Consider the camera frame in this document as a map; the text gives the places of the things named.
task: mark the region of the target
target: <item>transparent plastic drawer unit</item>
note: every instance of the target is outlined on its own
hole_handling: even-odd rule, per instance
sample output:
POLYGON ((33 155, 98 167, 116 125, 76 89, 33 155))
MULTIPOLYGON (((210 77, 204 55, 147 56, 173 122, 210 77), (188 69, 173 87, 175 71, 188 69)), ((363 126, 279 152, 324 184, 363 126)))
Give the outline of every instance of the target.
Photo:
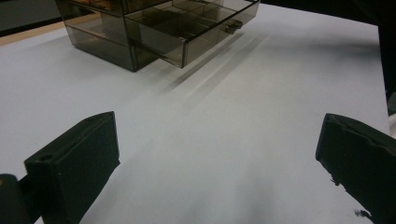
POLYGON ((78 49, 137 71, 184 67, 256 16, 259 0, 56 0, 78 49))

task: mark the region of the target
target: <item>plastic compartment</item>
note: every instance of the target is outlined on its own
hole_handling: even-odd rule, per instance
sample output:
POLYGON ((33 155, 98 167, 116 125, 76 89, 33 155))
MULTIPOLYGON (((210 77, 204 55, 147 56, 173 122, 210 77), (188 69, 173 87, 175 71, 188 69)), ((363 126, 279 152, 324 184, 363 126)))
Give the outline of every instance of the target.
POLYGON ((174 0, 126 15, 134 45, 184 67, 256 15, 259 1, 174 0))

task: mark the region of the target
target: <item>white table surface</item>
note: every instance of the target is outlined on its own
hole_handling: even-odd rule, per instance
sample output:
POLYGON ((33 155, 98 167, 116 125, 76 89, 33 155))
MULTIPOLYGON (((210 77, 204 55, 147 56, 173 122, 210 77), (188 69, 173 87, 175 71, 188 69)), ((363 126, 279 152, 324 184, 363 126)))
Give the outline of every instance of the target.
POLYGON ((389 132, 381 69, 376 27, 265 5, 184 69, 131 73, 61 29, 0 47, 0 172, 113 110, 121 165, 81 223, 371 223, 315 151, 328 112, 389 132))

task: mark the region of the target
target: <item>drawer handle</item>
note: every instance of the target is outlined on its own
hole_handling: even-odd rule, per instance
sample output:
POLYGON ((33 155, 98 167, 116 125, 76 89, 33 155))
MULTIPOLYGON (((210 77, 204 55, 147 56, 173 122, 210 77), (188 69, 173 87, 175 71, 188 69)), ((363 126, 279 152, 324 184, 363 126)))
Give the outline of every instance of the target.
POLYGON ((230 20, 229 24, 225 27, 225 33, 233 35, 236 30, 241 29, 244 23, 237 20, 230 20))

